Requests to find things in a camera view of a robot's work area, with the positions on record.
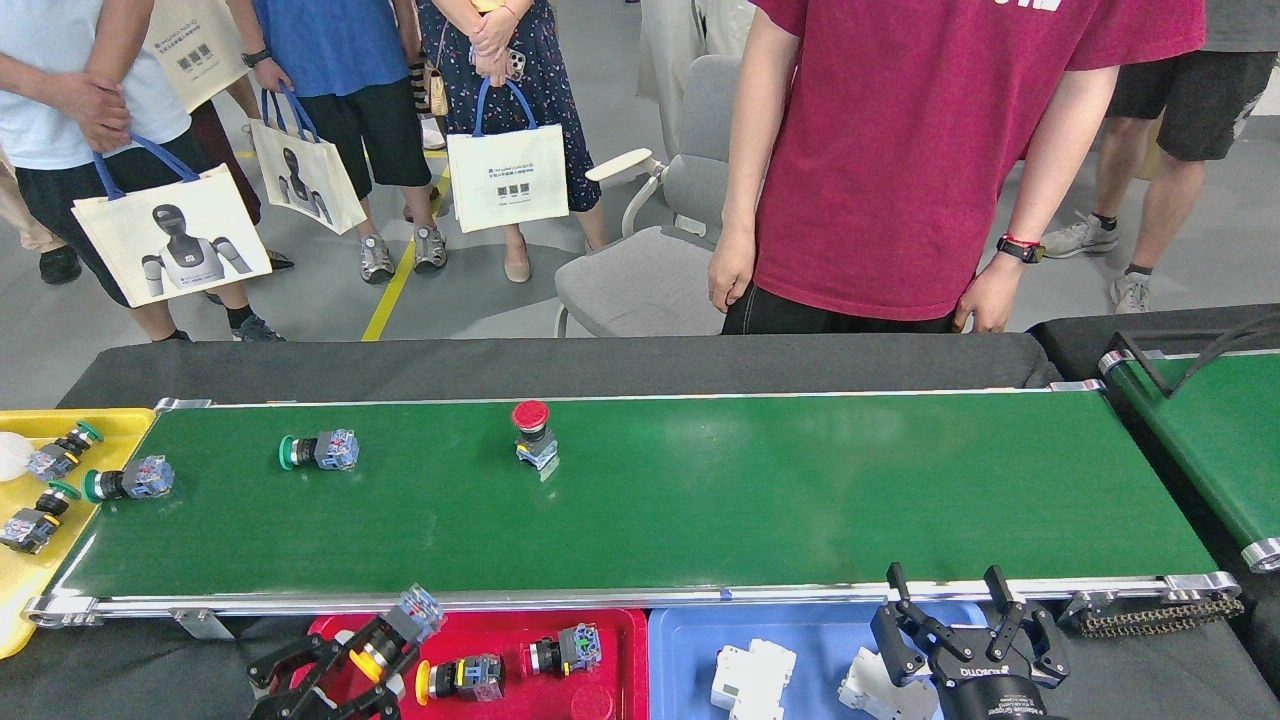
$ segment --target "robot image print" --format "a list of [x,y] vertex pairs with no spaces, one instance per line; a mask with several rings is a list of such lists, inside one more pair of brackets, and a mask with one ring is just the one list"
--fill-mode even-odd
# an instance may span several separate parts
[[169,242],[160,249],[159,255],[142,256],[142,273],[147,278],[147,291],[151,297],[164,295],[161,269],[168,273],[169,282],[179,290],[200,287],[225,277],[219,255],[230,263],[241,274],[250,272],[248,263],[225,237],[211,242],[202,237],[187,234],[187,218],[175,205],[157,205],[151,210],[151,219],[166,236]]
[[298,156],[288,147],[283,152],[284,164],[289,168],[289,177],[279,176],[280,195],[284,197],[284,201],[332,225],[333,219],[329,217],[329,208],[325,206],[324,197],[307,187],[307,183],[302,182],[302,174],[298,170]]

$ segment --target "yellow tray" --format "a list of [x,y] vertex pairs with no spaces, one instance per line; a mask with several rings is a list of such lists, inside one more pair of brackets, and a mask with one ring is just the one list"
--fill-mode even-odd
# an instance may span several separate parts
[[[119,470],[137,450],[155,413],[141,407],[119,410],[0,410],[0,430],[18,433],[36,450],[60,438],[84,420],[102,433],[102,442],[81,456],[81,464],[67,475],[67,484],[79,488],[90,469]],[[0,524],[22,507],[31,507],[45,492],[45,483],[29,473],[0,483]],[[17,655],[36,626],[22,619],[22,606],[44,592],[54,573],[67,559],[76,539],[93,516],[97,505],[79,500],[59,518],[61,525],[38,555],[14,552],[0,547],[0,659]]]

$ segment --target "black shoe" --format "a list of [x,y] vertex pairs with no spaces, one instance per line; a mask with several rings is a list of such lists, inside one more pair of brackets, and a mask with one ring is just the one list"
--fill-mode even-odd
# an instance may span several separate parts
[[289,260],[284,252],[278,252],[270,247],[266,249],[266,258],[271,261],[273,270],[288,270],[293,266],[293,260]]
[[67,284],[79,274],[79,256],[70,246],[40,254],[40,279],[45,284]]

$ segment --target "blue shirt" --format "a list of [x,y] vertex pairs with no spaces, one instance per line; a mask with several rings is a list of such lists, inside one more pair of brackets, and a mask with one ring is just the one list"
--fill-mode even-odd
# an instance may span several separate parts
[[301,97],[408,77],[387,0],[253,0],[268,50]]

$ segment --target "red t-shirt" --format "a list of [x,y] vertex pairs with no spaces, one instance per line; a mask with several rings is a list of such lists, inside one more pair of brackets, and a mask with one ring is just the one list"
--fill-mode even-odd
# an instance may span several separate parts
[[800,37],[754,279],[890,320],[955,309],[1064,70],[1204,42],[1204,0],[754,1]]

